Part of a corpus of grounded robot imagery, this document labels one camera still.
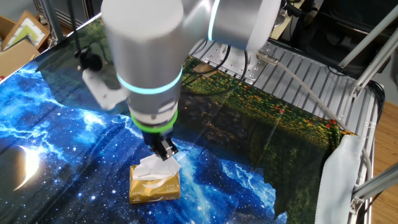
silver tube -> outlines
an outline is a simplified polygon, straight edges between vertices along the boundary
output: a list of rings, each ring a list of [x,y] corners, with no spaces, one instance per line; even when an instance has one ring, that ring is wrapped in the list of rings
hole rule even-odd
[[[398,183],[398,162],[379,175],[354,189],[353,198],[367,200],[370,197]]]
[[[347,66],[361,51],[368,46],[396,17],[398,5],[352,50],[339,64],[339,67]]]
[[[353,90],[353,97],[357,97],[361,90],[368,84],[370,79],[376,74],[376,72],[381,68],[383,63],[388,59],[388,57],[395,51],[398,47],[398,29],[392,34],[390,39],[384,44],[383,48],[376,55],[370,65],[367,67],[365,72],[361,75],[355,84]]]
[[[39,0],[43,8],[45,19],[47,20],[52,36],[52,45],[61,42],[64,39],[61,25],[58,21],[57,13],[49,0]]]

white cloth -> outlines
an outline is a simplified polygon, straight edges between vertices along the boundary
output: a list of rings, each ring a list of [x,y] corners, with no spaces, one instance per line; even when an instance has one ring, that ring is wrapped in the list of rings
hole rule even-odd
[[[315,224],[347,224],[364,136],[343,136],[323,166]]]
[[[174,157],[163,161],[156,155],[151,155],[140,160],[134,169],[133,180],[159,180],[174,176],[180,170],[180,164]]]

tissue box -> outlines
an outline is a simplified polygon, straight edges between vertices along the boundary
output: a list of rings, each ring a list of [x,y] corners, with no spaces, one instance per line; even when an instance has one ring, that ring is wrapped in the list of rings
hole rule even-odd
[[[130,167],[130,203],[159,202],[180,198],[180,176],[160,180],[133,180],[134,169]]]

galaxy print tablecloth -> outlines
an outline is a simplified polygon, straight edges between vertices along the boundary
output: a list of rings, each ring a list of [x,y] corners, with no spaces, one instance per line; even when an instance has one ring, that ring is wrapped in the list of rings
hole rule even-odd
[[[80,34],[109,53],[101,21]],[[313,223],[334,121],[221,72],[198,78],[189,57],[173,138],[181,199],[131,205],[129,166],[150,150],[126,105],[100,110],[74,49],[68,39],[0,84],[0,223]],[[111,62],[103,72],[117,88]]]

teal light ring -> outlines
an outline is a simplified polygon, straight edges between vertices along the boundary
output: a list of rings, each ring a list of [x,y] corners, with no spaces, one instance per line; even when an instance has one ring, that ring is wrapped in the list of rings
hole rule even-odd
[[[154,95],[154,94],[158,94],[158,93],[163,93],[163,92],[169,90],[170,88],[172,88],[173,86],[175,86],[175,84],[177,84],[178,81],[180,80],[181,76],[182,76],[182,68],[181,68],[180,74],[175,78],[175,80],[173,80],[172,82],[170,82],[167,85],[164,85],[164,86],[161,86],[158,88],[140,88],[140,87],[136,87],[136,86],[132,86],[132,85],[128,84],[126,81],[124,81],[119,76],[119,74],[117,75],[120,84],[122,84],[124,87],[126,87],[127,89],[129,89],[130,91],[132,91],[134,93],[143,94],[143,95]]]
[[[214,21],[216,20],[216,14],[217,14],[217,9],[218,5],[220,4],[220,0],[215,0],[214,5],[211,8],[211,15],[210,15],[210,23],[209,23],[209,30],[208,30],[208,39],[210,41],[213,41],[213,27],[214,27]]]

